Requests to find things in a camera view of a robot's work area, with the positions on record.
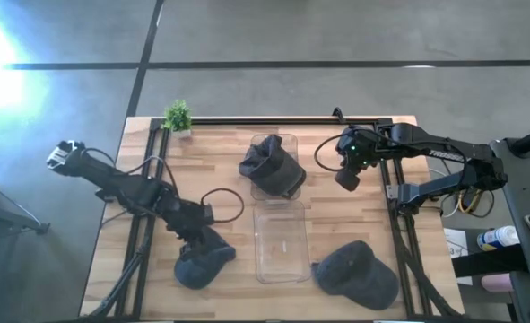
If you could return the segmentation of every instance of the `white pot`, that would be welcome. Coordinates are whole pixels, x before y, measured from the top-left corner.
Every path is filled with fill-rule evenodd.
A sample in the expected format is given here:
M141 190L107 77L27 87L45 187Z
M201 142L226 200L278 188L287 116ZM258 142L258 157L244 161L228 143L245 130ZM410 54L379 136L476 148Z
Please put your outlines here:
M171 131L171 136L177 139L189 138L191 136L191 129L181 130L181 131Z

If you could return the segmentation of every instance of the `pink object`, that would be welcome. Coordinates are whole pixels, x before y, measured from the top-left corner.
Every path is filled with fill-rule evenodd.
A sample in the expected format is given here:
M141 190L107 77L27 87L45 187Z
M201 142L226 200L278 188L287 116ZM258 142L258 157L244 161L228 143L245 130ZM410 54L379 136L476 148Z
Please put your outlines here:
M488 292L512 292L514 290L509 274L486 275L482 277L482 286Z

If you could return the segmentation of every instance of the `clear plastic container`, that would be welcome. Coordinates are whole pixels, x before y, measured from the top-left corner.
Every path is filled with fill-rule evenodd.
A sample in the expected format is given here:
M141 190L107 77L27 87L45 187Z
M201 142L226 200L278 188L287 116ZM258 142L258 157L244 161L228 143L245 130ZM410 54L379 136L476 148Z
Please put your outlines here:
M265 138L267 138L271 134L267 135L255 135L250 140L251 144L260 144L262 143ZM295 135L291 134L276 134L279 137L282 138L281 147L284 149L284 151L289 154L296 162L299 162L299 145L298 145L298 139ZM265 200L286 200L282 196L270 196L263 192L262 189L258 188L255 183L251 182L250 186L250 195L256 200L256 201L265 201ZM291 196L291 200L295 200L299 198L300 196L300 188L297 189L297 191L294 193L294 195Z
M299 201L259 202L254 209L256 279L263 284L310 278L304 205Z

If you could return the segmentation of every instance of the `wooden table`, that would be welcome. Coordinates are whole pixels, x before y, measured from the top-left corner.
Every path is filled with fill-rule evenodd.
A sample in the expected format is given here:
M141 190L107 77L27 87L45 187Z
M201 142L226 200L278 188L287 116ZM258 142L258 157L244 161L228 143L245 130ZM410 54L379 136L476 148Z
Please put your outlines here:
M415 117L392 117L395 122L416 124ZM149 132L149 118L127 120L119 149L117 167L129 170L141 163ZM215 224L213 228L237 249L237 258L228 263L215 280L200 291L179 285L173 266L182 242L165 230L157 220L152 242L141 319L214 320L214 319L405 319L402 293L393 305L374 311L343 296L329 296L312 279L302 283L261 284L256 279L254 199L250 181L239 175L239 162L257 134L293 134L298 137L299 163L307 172L299 201L305 206L310 261L320 261L342 245L364 240L376 256L397 272L387 206L380 171L370 168L361 174L361 184L348 192L334 181L334 174L319 168L313 160L317 146L343 126L193 126L190 140L170 139L167 161L174 173L182 198L199 201L208 190L217 187L239 192L247 205L234 223ZM155 152L159 151L159 141ZM337 166L339 157L329 144L319 154L321 162ZM407 182L430 180L424 157L404 159ZM170 181L167 173L163 179ZM239 209L234 196L219 193L208 197L215 218L225 219ZM120 211L108 205L105 219ZM421 209L415 216L424 269L449 304L464 312L456 284L438 212ZM82 314L91 312L118 279L126 252L130 217L108 223L100 231L83 299ZM412 288L415 303L418 292ZM130 309L131 296L128 297Z

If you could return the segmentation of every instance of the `concrete floor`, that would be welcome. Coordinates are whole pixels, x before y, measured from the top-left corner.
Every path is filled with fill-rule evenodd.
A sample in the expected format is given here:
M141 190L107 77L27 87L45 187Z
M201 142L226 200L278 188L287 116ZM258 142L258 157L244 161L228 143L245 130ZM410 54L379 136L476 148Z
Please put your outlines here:
M137 63L154 6L154 0L0 1L0 64ZM530 59L530 0L167 0L151 56L152 62L445 59ZM115 155L136 75L135 69L0 70L0 189L51 222L45 236L5 242L11 256L0 266L0 322L77 315L103 204L93 185L57 176L45 160L62 139ZM327 115L335 106L349 115L414 114L432 134L477 143L530 131L530 67L155 70L145 75L136 115L159 116L175 99L187 100L197 116ZM497 201L487 219L457 214L445 226L509 223L499 193ZM473 317L494 318L464 297Z

